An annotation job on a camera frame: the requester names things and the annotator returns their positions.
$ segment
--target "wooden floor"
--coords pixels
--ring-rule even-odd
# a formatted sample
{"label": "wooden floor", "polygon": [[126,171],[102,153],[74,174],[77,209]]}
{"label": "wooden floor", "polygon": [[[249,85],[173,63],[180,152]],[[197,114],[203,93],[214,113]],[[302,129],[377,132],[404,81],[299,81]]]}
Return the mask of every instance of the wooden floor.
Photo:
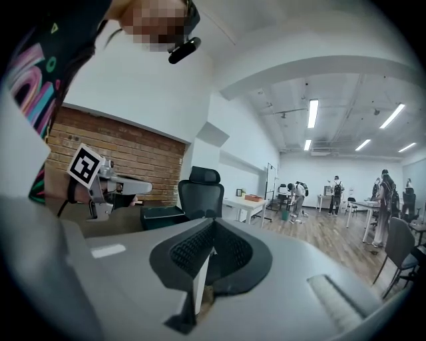
{"label": "wooden floor", "polygon": [[[303,223],[292,224],[289,221],[283,221],[280,212],[267,210],[266,216],[272,218],[272,222],[265,220],[264,229],[304,240],[316,246],[322,252],[355,272],[367,285],[371,286],[386,254],[384,249],[368,245],[373,241],[373,234],[370,234],[366,243],[362,243],[366,212],[359,212],[351,218],[350,226],[346,228],[347,215],[344,215],[344,212],[334,217],[329,216],[327,210],[324,209],[318,212],[314,208],[305,208],[304,211],[309,216],[300,218]],[[260,227],[260,218],[253,218],[252,224]],[[378,251],[378,253],[374,255],[371,251]],[[388,260],[379,279],[372,287],[377,295],[381,295],[385,291],[395,271],[396,266]],[[400,280],[386,299],[391,298],[404,286],[405,281]]]}

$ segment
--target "orange box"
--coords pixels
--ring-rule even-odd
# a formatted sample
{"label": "orange box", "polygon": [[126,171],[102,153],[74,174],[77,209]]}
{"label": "orange box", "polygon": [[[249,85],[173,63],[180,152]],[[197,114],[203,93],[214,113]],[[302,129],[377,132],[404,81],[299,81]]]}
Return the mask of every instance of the orange box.
{"label": "orange box", "polygon": [[263,198],[261,198],[260,196],[253,195],[253,194],[247,194],[244,198],[246,200],[256,201],[256,202],[259,202],[259,201],[263,200]]}

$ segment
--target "white desk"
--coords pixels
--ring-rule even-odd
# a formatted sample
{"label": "white desk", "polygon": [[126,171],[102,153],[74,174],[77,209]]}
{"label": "white desk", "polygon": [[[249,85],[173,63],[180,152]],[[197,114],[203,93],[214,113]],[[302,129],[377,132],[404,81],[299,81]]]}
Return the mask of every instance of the white desk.
{"label": "white desk", "polygon": [[322,200],[323,199],[330,199],[331,200],[331,195],[318,195],[318,198],[317,198],[317,206],[315,207],[315,209],[317,209],[318,208],[318,205],[319,205],[319,211],[321,212],[321,208],[322,208]]}
{"label": "white desk", "polygon": [[266,210],[266,205],[268,203],[267,200],[256,202],[256,201],[243,199],[241,196],[234,196],[232,198],[224,198],[223,203],[225,205],[238,208],[238,215],[237,215],[238,221],[240,220],[241,210],[247,211],[247,217],[246,217],[247,225],[250,225],[250,218],[252,217],[254,210],[256,210],[259,207],[263,207],[262,215],[261,215],[262,223],[260,225],[260,228],[264,227],[265,210]]}
{"label": "white desk", "polygon": [[349,215],[347,216],[346,227],[349,227],[349,222],[351,220],[352,205],[367,209],[367,226],[365,227],[364,237],[362,238],[362,242],[365,242],[367,240],[368,232],[370,231],[370,220],[371,220],[371,216],[373,215],[373,211],[379,210],[380,205],[378,202],[371,202],[371,201],[370,202],[349,201]]}

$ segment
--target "chair headrest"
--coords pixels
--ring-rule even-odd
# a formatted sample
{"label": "chair headrest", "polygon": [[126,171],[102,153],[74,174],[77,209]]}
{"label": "chair headrest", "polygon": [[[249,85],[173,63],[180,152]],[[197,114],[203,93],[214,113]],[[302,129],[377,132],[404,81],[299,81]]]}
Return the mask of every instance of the chair headrest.
{"label": "chair headrest", "polygon": [[189,181],[197,184],[218,184],[220,182],[220,175],[214,169],[192,166]]}

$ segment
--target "ceiling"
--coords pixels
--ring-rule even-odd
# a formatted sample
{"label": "ceiling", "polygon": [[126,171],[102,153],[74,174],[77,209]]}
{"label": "ceiling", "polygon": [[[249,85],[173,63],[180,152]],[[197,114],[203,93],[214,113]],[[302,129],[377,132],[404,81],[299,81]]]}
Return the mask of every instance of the ceiling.
{"label": "ceiling", "polygon": [[[426,144],[426,101],[419,87],[378,75],[332,74],[294,79],[252,91],[248,99],[261,116],[281,151],[300,151],[311,139],[312,151],[353,155],[365,140],[372,142],[357,154],[400,157],[400,149]],[[319,100],[314,129],[308,129],[310,99]],[[406,105],[384,130],[379,127]],[[283,114],[280,111],[303,109]]]}
{"label": "ceiling", "polygon": [[[195,34],[214,63],[247,33],[311,12],[340,10],[372,15],[369,3],[353,0],[197,0],[202,21]],[[386,75],[327,74],[264,86],[246,94],[282,152],[303,150],[333,155],[401,157],[403,147],[426,145],[426,102],[417,86]],[[307,129],[310,99],[319,100],[317,123]],[[404,111],[385,129],[379,127],[396,109]],[[274,115],[280,111],[304,109]],[[362,151],[355,149],[372,139]]]}

